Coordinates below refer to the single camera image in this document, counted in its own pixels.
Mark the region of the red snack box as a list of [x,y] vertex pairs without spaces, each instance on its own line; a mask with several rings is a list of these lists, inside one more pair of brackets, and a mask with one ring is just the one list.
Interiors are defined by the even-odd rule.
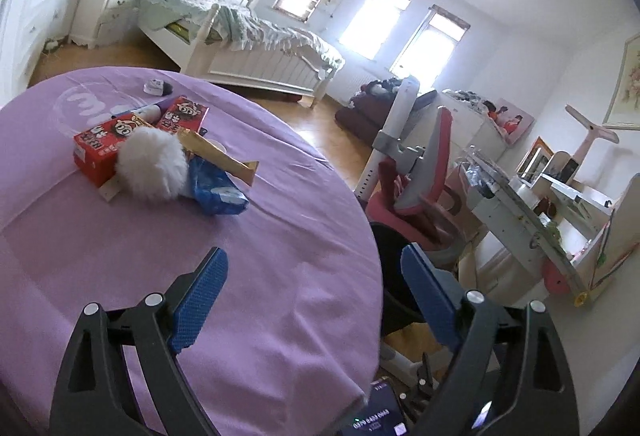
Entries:
[[171,99],[168,104],[162,104],[160,110],[163,113],[155,123],[155,127],[159,130],[174,134],[178,132],[179,128],[185,128],[198,133],[202,128],[209,107],[186,96],[178,96]]
[[115,175],[118,150],[139,126],[149,126],[134,112],[124,113],[74,136],[74,162],[96,187]]

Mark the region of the golden stick wrapper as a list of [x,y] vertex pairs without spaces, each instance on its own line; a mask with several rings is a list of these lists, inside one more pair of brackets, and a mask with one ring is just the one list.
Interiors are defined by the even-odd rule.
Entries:
[[241,162],[232,158],[221,148],[218,148],[216,144],[212,144],[209,140],[194,132],[194,130],[180,127],[177,132],[177,138],[186,150],[216,165],[216,167],[233,177],[242,180],[244,184],[253,185],[259,166],[257,161]]

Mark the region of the black round trash bin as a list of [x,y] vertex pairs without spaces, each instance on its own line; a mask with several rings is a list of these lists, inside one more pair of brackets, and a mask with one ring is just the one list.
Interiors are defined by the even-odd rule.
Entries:
[[425,319],[421,309],[401,273],[401,253],[410,242],[399,232],[382,222],[371,222],[370,227],[378,249],[383,278],[383,310],[380,335],[385,338],[405,329],[411,323],[428,323],[435,315]]

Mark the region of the smartphone with lit screen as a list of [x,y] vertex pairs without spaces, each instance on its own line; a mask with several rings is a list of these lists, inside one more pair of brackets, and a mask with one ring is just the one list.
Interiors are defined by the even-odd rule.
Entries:
[[368,403],[338,432],[341,436],[404,436],[409,425],[392,382],[386,376],[371,385]]

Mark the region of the white study desk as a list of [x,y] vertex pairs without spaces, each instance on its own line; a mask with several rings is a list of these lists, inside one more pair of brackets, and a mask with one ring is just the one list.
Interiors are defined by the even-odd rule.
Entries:
[[459,162],[466,207],[478,233],[459,279],[496,302],[521,306],[565,295],[593,303],[639,251],[639,178],[617,199],[541,173],[508,175],[478,151]]

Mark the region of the purple tablecloth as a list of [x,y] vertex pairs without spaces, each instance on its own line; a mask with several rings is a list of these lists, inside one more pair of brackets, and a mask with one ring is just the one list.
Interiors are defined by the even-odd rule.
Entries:
[[214,246],[229,273],[179,358],[225,435],[325,435],[367,401],[378,366],[382,274],[366,216],[329,161],[233,92],[165,73],[204,104],[209,139],[258,171],[238,216],[189,199],[104,200],[74,138],[143,106],[157,72],[108,66],[27,89],[1,109],[1,415],[44,434],[58,367],[88,303],[137,304]]

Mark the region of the blue snack bag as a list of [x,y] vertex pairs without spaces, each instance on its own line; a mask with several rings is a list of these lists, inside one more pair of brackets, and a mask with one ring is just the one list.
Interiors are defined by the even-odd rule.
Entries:
[[188,178],[182,194],[193,199],[209,216],[239,215],[250,204],[224,170],[200,156],[189,161]]

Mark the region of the white fluffy pompom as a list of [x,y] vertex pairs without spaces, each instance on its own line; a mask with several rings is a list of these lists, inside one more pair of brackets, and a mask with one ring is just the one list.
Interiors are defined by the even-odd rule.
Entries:
[[178,138],[146,126],[137,127],[122,143],[115,168],[124,188],[148,202],[177,199],[189,174],[189,163]]

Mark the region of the pink white desk lamp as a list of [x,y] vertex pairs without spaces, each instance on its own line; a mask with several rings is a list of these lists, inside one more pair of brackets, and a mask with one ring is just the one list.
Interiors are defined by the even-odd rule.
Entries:
[[612,144],[620,143],[620,137],[614,132],[614,130],[610,130],[603,125],[599,125],[595,122],[590,121],[589,118],[586,118],[585,115],[580,113],[570,104],[567,104],[565,106],[565,111],[581,126],[584,126],[586,130],[585,139],[572,155],[572,161],[576,164],[576,168],[582,166],[582,162],[585,161],[589,150],[596,140],[603,139],[608,142],[612,142]]

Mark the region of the red portrait photo canvas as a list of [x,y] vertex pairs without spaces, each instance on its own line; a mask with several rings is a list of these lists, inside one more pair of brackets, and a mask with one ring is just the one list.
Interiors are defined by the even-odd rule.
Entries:
[[531,115],[502,98],[485,99],[482,107],[508,146],[516,144],[534,122]]

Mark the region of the purple white tube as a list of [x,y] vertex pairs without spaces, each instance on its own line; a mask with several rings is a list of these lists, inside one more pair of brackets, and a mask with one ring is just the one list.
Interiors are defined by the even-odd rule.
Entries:
[[130,109],[126,111],[122,111],[112,115],[112,118],[121,118],[126,114],[135,114],[142,120],[149,122],[151,124],[157,123],[164,112],[171,106],[174,102],[174,98],[166,98],[157,102],[153,102],[152,104],[146,104],[145,106],[138,107],[135,109]]

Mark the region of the framed flower picture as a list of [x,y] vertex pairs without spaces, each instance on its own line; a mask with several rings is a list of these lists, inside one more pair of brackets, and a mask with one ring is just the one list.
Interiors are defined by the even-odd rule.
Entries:
[[640,34],[626,41],[614,94],[604,124],[612,130],[638,130],[640,124]]

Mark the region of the small dark round jar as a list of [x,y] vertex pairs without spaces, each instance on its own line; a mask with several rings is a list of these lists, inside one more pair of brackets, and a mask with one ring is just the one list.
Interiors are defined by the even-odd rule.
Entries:
[[151,78],[143,85],[143,91],[147,95],[151,96],[164,96],[165,95],[165,82],[159,78]]

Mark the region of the ruffled bed blanket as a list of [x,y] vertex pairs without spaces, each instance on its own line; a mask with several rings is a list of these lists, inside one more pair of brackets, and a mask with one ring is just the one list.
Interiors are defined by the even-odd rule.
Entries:
[[319,35],[295,26],[279,26],[256,17],[250,8],[221,0],[140,0],[139,23],[152,31],[174,32],[191,43],[211,9],[217,13],[207,32],[207,45],[221,42],[234,52],[259,47],[295,52],[307,46],[325,66],[341,70],[345,64],[341,53]]

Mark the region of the white bed frame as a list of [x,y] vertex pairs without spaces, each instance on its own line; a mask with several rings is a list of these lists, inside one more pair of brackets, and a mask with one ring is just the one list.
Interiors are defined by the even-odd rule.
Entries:
[[318,104],[345,59],[313,32],[257,17],[253,2],[140,0],[138,26],[183,74]]

